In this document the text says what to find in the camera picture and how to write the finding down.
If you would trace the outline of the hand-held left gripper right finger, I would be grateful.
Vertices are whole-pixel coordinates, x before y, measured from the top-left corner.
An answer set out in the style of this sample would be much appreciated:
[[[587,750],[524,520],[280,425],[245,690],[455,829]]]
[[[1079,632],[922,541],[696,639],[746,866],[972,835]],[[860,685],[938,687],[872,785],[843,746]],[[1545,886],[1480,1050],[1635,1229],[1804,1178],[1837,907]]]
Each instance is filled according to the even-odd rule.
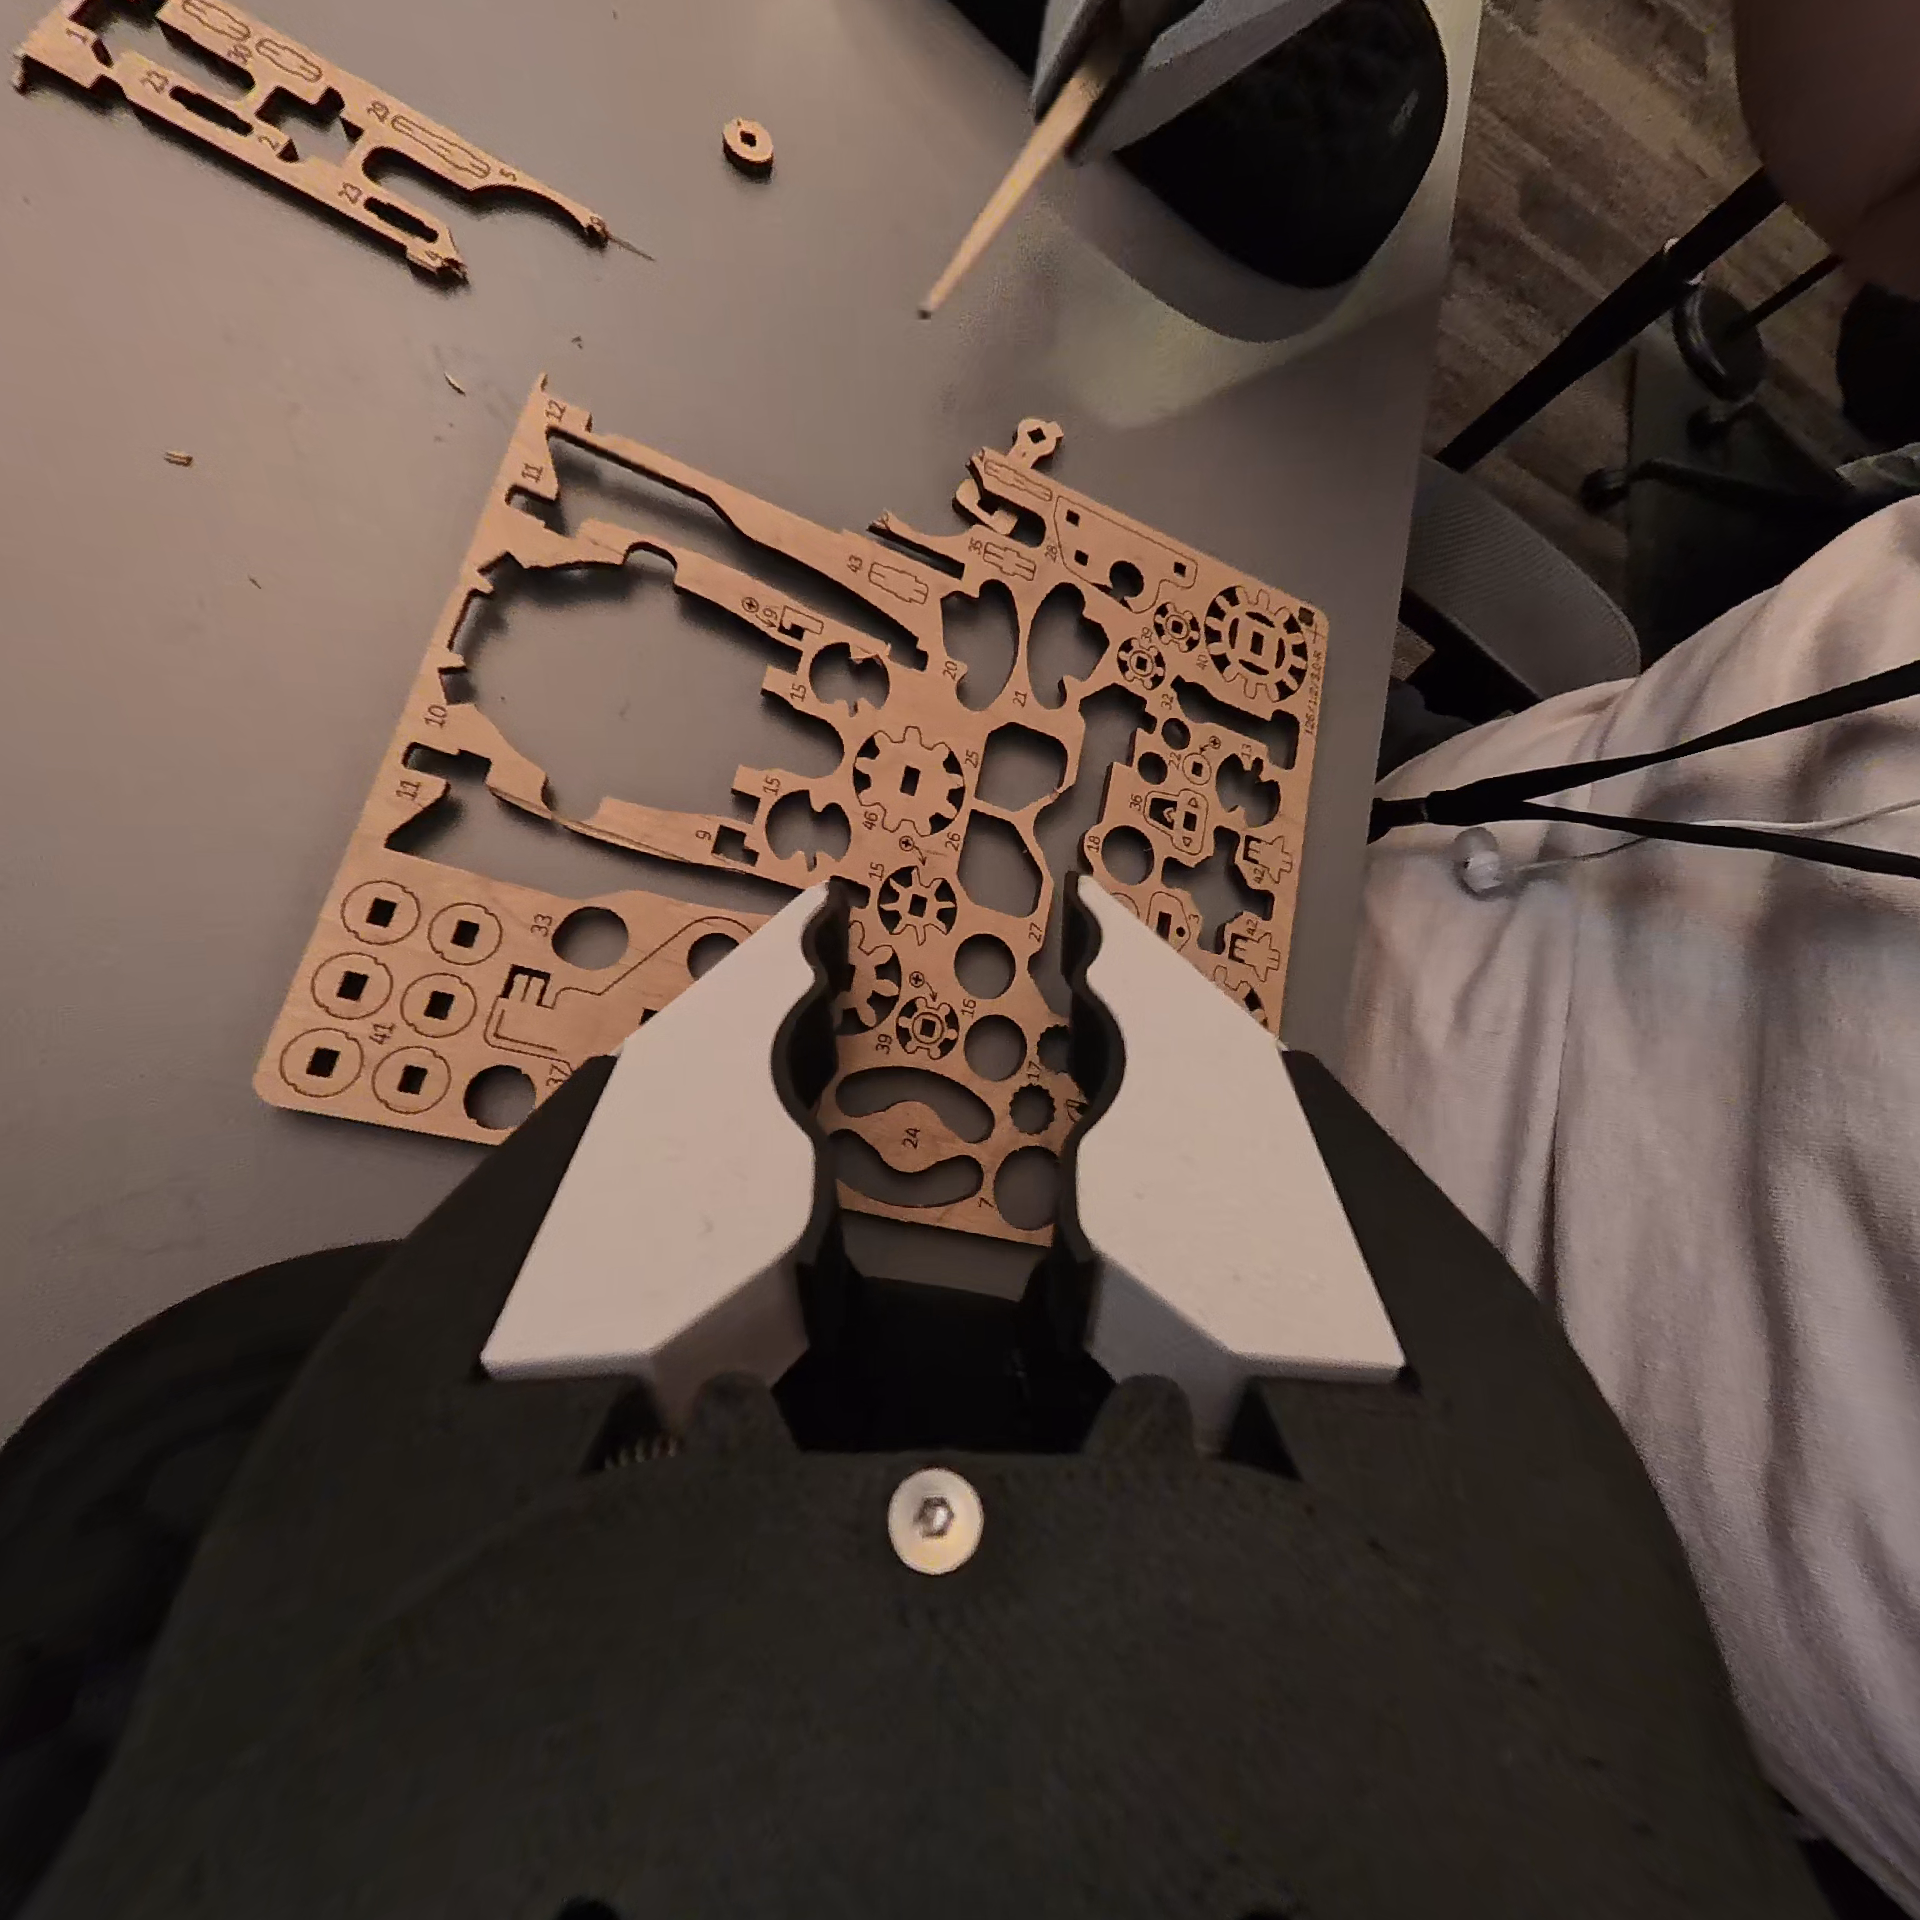
[[[1060,1235],[1091,1264],[1089,1354],[1113,1381],[1173,1381],[1210,1453],[1253,1381],[1394,1381],[1401,1339],[1280,1040],[1093,878],[1073,927],[1096,1065]]]

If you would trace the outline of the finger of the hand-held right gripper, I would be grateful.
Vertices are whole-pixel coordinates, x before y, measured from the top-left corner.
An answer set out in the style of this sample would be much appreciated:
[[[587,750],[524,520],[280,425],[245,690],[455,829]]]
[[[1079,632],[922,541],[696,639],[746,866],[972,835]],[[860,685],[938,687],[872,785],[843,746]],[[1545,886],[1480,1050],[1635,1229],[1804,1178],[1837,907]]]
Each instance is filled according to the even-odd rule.
[[[1071,81],[1084,74],[1091,74],[1093,117],[1100,117],[1144,59],[1144,2],[1044,2],[1028,89],[1033,119],[1041,121]]]
[[[1108,91],[1108,153],[1132,146],[1232,73],[1228,45],[1258,5],[1173,5],[1173,18]]]

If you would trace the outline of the grey office chair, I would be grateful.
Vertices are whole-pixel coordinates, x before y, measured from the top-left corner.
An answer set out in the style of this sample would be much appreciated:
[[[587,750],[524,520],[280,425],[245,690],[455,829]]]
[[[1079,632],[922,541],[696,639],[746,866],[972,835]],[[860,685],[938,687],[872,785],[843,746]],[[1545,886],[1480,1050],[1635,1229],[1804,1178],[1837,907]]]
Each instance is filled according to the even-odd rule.
[[[1388,695],[1380,775],[1487,718],[1636,674],[1872,513],[1765,405],[1762,322],[1836,269],[1824,256],[1755,306],[1696,283],[1636,337],[1624,461],[1578,489],[1584,513],[1624,519],[1624,593],[1425,461],[1400,626],[1426,655]]]

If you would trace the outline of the thin wooden stick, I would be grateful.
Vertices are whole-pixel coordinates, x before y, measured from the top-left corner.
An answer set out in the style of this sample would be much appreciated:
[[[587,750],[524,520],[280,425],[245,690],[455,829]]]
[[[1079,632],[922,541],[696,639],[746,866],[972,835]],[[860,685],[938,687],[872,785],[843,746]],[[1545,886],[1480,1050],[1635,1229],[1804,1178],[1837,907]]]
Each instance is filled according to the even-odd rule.
[[[1060,81],[1032,137],[1010,161],[1007,176],[976,215],[967,235],[919,301],[919,317],[930,319],[955,293],[965,275],[987,254],[995,237],[1016,219],[1021,203],[1035,192],[1049,167],[1063,160],[1073,143],[1091,128],[1097,106],[1108,96],[1121,73],[1121,32],[1100,29],[1076,67]]]

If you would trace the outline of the black table frame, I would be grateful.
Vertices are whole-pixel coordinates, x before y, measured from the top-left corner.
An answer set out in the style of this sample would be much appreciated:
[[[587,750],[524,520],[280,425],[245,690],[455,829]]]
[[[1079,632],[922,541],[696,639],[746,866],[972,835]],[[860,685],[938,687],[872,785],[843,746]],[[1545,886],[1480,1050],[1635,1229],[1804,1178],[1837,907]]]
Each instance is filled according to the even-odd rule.
[[[1601,299],[1529,371],[1460,426],[1436,459],[1457,473],[1474,469],[1556,394],[1632,344],[1658,319],[1668,319],[1674,344],[1699,386],[1722,402],[1752,399],[1767,366],[1760,327],[1840,266],[1840,258],[1826,254],[1755,306],[1739,306],[1707,285],[1707,266],[1783,203],[1765,174],[1743,179]]]

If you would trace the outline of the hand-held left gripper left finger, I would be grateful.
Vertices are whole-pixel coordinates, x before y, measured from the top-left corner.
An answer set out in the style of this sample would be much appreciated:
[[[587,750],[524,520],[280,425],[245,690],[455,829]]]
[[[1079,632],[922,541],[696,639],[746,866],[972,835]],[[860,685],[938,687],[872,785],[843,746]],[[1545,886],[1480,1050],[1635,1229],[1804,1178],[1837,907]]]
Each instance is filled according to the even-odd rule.
[[[481,1353],[493,1381],[635,1377],[681,1427],[709,1381],[804,1354],[835,1231],[816,1109],[849,899],[820,882],[639,1026]]]

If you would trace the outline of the white earphone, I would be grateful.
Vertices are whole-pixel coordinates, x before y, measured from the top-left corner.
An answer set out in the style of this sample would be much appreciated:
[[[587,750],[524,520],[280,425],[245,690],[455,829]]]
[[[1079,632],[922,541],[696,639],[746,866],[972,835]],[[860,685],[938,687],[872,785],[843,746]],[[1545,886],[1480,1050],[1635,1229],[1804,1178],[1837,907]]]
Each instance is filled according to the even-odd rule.
[[[1517,821],[1547,824],[1578,824],[1610,832],[1612,842],[1570,855],[1533,856],[1514,861],[1488,822],[1468,824],[1452,847],[1452,869],[1459,885],[1474,898],[1512,896],[1527,880],[1559,872],[1583,861],[1612,856],[1641,842],[1672,842],[1680,847],[1719,847],[1791,856],[1821,869],[1845,872],[1872,872],[1882,878],[1917,878],[1917,855],[1897,847],[1868,846],[1840,838],[1842,829],[1884,822],[1890,816],[1915,810],[1917,800],[1896,800],[1863,810],[1817,817],[1810,822],[1780,822],[1754,817],[1651,817],[1640,813],[1603,813],[1579,807],[1547,807],[1525,801]]]

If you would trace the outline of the small wooden parts strip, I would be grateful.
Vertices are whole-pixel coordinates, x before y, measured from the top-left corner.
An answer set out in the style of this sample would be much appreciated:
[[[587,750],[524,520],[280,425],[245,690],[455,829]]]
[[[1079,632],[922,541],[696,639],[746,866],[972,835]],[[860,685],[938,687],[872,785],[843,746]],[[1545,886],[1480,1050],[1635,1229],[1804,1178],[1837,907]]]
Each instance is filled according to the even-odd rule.
[[[605,246],[599,213],[524,174],[388,86],[354,74],[245,5],[121,5],[148,18],[164,55],[115,48],[115,5],[53,5],[15,50],[15,83],[55,81],[97,104],[123,104],[148,128],[216,153],[232,169],[327,213],[403,254],[432,280],[465,280],[450,227],[387,179],[403,169],[468,200],[507,199],[557,213]]]

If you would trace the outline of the large wooden parts sheet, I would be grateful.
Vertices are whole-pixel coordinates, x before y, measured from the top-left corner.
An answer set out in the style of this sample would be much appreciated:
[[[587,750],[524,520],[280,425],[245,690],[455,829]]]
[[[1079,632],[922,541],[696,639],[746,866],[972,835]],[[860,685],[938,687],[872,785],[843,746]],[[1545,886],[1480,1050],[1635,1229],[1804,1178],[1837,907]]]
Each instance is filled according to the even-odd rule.
[[[1057,422],[969,455],[960,527],[837,533],[539,378],[256,1066],[274,1106],[497,1141],[764,913],[850,886],[818,1115],[852,1211],[1039,1246],[1084,1096],[1044,974],[1097,880],[1280,1032],[1329,613],[1044,471]],[[557,803],[476,691],[487,615],[635,585],[764,646],[826,768],[741,766],[723,810]]]

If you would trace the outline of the person's right forearm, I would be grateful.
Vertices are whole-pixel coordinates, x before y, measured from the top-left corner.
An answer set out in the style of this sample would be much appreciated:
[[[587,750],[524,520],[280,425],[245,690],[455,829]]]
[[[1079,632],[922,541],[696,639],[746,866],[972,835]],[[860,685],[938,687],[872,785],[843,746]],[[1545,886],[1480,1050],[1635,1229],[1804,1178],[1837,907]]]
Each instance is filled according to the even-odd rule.
[[[1917,297],[1917,5],[1736,2],[1767,178],[1863,280]]]

